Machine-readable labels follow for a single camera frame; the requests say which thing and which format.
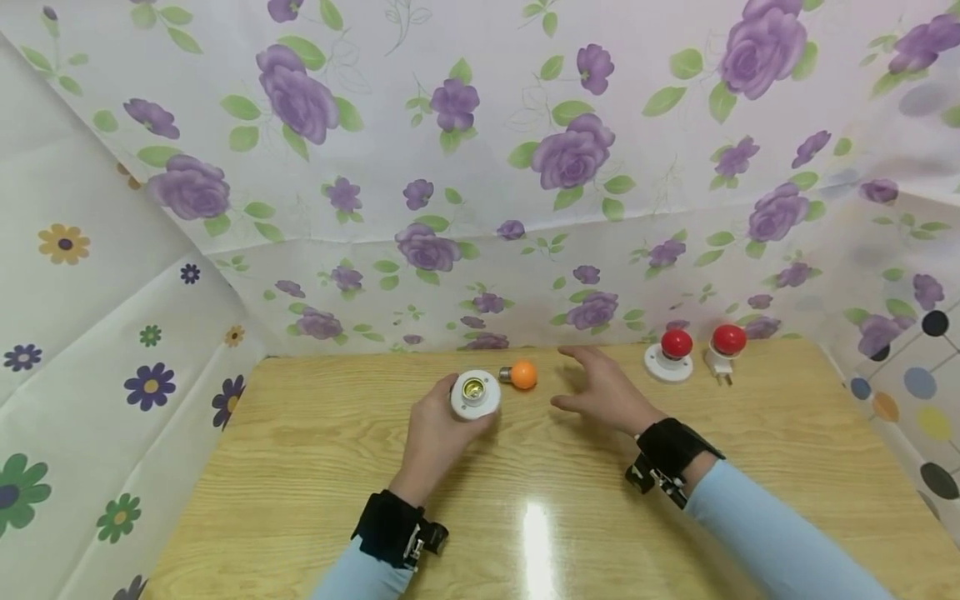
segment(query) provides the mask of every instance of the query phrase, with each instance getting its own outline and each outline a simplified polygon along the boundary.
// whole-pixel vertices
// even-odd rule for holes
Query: light blue sleeve
[[[772,600],[893,600],[827,536],[725,461],[710,469],[684,511]]]
[[[409,568],[393,568],[360,551],[360,536],[326,572],[310,600],[397,600],[414,576]]]

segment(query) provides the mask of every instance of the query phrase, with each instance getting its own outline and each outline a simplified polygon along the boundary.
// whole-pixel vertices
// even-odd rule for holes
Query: yellow dot
[[[947,415],[935,406],[925,406],[917,412],[917,424],[928,438],[936,442],[950,439],[950,421]]]
[[[888,423],[895,423],[900,420],[900,408],[897,406],[897,401],[883,392],[874,394],[874,413]]]

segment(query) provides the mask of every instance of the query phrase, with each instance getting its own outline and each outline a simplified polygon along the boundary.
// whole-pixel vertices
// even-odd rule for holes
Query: green flower
[[[100,535],[97,538],[104,541],[110,539],[110,543],[120,541],[120,538],[133,531],[133,522],[140,518],[140,497],[131,497],[128,493],[121,495],[114,502],[110,500],[107,503],[107,511],[97,519],[97,527],[100,527]]]
[[[9,523],[13,529],[23,529],[34,520],[31,504],[50,497],[50,486],[39,481],[47,474],[46,463],[27,468],[24,454],[13,454],[0,469],[0,538]]]
[[[160,331],[161,329],[157,325],[147,325],[140,332],[140,344],[147,348],[156,346],[156,343],[160,341]]]

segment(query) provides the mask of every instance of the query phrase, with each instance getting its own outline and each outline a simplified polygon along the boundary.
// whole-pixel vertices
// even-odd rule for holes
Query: table surface
[[[753,343],[732,387],[702,356],[682,385],[653,381],[641,346],[604,348],[648,397],[832,536],[903,599],[957,598],[960,553],[835,371],[804,341]],[[409,405],[441,376],[534,361],[502,416],[431,499],[451,534],[404,597],[750,598],[716,542],[662,494],[623,480],[631,440],[549,398],[582,374],[549,348],[268,359],[230,420],[145,600],[308,596],[367,496],[392,478]]]

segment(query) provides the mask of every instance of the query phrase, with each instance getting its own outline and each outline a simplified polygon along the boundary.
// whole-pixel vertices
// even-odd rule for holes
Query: yellow flower
[[[68,265],[75,265],[81,258],[90,256],[86,249],[90,245],[90,238],[80,235],[80,228],[66,228],[60,223],[54,223],[37,235],[43,240],[40,253],[50,254],[50,262],[55,265],[63,261]]]
[[[243,330],[243,327],[234,325],[230,328],[230,331],[227,332],[227,335],[224,336],[224,344],[231,348],[240,346],[240,342],[243,342],[244,333],[246,333],[246,331]]]

